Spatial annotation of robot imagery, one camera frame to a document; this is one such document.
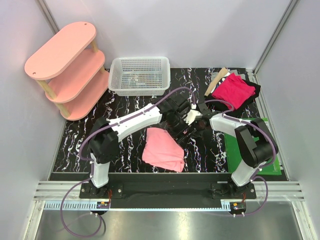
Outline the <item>light pink t-shirt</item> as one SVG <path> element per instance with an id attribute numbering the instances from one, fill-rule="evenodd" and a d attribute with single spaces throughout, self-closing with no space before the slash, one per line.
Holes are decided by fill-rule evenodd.
<path id="1" fill-rule="evenodd" d="M 142 160 L 155 167 L 181 173 L 184 169 L 185 152 L 170 134 L 161 128 L 146 130 L 146 142 Z"/>

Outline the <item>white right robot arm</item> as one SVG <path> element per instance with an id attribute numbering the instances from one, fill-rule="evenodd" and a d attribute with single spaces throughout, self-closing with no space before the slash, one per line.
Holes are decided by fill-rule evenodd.
<path id="1" fill-rule="evenodd" d="M 248 121 L 227 115 L 213 113 L 203 102 L 190 104 L 183 119 L 196 132 L 210 127 L 236 138 L 241 161 L 226 183 L 213 185 L 212 196 L 241 198 L 256 178 L 258 172 L 269 160 L 275 160 L 278 146 L 267 125 L 261 118 Z"/>

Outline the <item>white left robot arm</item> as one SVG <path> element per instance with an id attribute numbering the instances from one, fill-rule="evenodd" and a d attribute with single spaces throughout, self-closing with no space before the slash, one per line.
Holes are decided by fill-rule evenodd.
<path id="1" fill-rule="evenodd" d="M 108 193 L 111 161 L 119 156 L 120 142 L 137 131 L 147 128 L 147 146 L 161 141 L 167 150 L 173 147 L 181 149 L 195 131 L 192 123 L 196 108 L 194 102 L 181 96 L 165 96 L 127 116 L 110 121 L 98 119 L 84 141 L 90 149 L 88 161 L 92 165 L 90 192 L 97 198 Z"/>

